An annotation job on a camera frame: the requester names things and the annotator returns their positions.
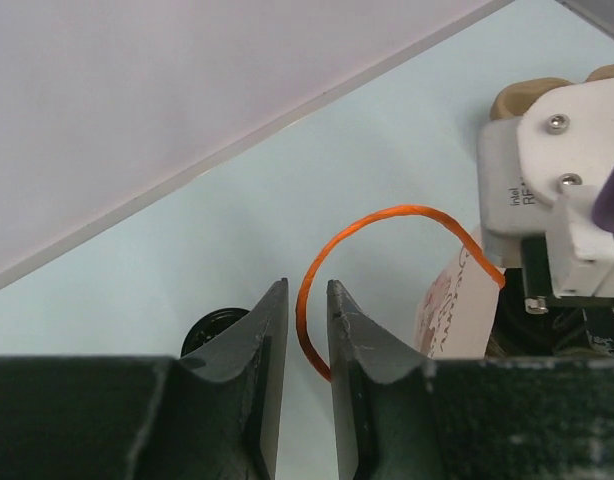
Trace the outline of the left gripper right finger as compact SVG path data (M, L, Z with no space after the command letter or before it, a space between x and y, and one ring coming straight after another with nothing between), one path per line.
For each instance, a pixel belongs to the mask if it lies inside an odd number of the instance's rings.
M432 360L337 280L327 326L343 479L614 479L614 359Z

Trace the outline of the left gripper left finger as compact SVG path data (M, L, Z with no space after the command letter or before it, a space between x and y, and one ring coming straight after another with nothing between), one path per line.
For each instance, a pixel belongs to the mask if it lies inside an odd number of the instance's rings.
M271 479L288 282L187 354L0 356L0 479Z

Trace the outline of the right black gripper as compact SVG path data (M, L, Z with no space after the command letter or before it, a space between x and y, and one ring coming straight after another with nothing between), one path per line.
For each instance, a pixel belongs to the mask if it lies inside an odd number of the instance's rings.
M610 307L560 308L526 312L522 274L505 272L489 337L491 357L591 356L614 358L614 311Z

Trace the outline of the beige paper takeout bag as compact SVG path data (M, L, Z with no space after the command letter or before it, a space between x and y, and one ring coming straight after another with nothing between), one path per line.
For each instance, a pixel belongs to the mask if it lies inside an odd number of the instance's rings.
M381 220L405 216L433 220L462 244L418 304L414 346L431 358L485 355L499 294L506 283L504 270L485 257L478 229L469 233L453 217L432 207L397 205L371 213L337 233L312 261L299 287L295 306L299 345L309 363L327 381L331 379L330 366L313 346L308 333L308 298L318 270L338 244L359 230Z

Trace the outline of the short black coffee cup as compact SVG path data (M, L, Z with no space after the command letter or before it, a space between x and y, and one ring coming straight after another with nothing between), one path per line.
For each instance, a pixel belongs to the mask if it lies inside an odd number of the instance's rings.
M249 313L250 311L247 309L226 307L203 316L187 333L182 343L180 357L184 357L208 343Z

